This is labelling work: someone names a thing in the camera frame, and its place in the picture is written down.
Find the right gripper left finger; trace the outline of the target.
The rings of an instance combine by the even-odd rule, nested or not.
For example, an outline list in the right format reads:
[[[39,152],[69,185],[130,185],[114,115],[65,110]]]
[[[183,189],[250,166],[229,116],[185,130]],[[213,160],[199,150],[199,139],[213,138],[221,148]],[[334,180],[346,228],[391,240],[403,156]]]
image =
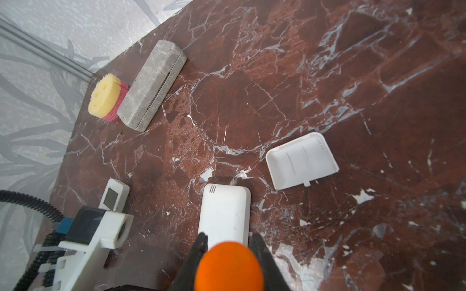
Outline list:
[[[192,291],[194,290],[194,281],[197,268],[204,254],[208,251],[208,236],[201,232],[198,234],[192,245],[182,267],[177,273],[175,280],[172,282],[170,291]]]

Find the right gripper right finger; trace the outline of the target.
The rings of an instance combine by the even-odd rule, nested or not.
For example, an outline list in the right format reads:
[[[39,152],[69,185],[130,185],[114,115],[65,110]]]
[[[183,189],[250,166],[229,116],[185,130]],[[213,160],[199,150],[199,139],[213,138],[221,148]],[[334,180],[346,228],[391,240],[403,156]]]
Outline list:
[[[249,249],[259,261],[264,278],[265,291],[290,291],[282,273],[280,272],[271,251],[265,244],[263,237],[258,233],[253,233],[249,243]]]

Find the white remote with batteries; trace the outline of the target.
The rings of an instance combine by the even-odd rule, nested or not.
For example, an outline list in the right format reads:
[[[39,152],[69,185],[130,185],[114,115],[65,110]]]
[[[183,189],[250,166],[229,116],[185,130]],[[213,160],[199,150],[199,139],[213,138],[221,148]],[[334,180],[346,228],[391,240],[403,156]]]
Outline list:
[[[242,186],[207,184],[203,189],[198,233],[208,248],[225,242],[248,245],[251,192]]]

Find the white battery cover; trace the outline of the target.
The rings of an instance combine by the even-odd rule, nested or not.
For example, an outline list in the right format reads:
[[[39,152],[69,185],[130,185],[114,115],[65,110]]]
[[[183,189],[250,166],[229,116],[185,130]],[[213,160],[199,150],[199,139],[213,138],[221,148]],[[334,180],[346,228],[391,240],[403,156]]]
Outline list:
[[[312,132],[271,149],[266,163],[276,190],[284,190],[325,178],[339,166],[321,133]]]

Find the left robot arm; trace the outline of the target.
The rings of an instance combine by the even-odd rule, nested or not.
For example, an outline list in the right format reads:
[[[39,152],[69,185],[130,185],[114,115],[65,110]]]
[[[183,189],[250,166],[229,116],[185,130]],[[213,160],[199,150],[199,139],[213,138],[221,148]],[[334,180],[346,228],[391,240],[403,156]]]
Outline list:
[[[63,214],[40,198],[1,190],[1,290],[26,291],[35,281],[50,252],[32,254],[43,218],[54,223]]]

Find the white remote with display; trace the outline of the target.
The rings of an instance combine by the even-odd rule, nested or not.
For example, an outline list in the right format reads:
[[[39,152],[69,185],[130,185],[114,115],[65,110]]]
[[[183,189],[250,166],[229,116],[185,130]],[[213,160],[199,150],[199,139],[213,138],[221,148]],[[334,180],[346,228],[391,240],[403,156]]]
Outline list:
[[[130,187],[127,184],[109,179],[98,208],[122,213],[129,193]]]

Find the yellow smiley sponge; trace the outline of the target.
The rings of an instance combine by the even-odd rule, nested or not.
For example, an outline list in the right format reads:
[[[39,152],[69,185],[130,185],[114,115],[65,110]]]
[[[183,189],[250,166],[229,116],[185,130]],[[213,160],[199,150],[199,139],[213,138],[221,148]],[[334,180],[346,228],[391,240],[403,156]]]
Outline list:
[[[129,86],[113,74],[105,75],[91,93],[88,113],[108,122],[118,118],[118,108],[129,91]]]

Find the grey stone block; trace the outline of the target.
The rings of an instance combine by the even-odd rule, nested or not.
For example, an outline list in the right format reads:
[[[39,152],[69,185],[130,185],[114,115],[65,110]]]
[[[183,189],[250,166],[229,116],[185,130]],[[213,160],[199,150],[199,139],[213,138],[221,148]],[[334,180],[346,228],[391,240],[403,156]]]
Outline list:
[[[117,114],[127,127],[139,132],[148,128],[186,60],[173,42],[156,43],[118,108]]]

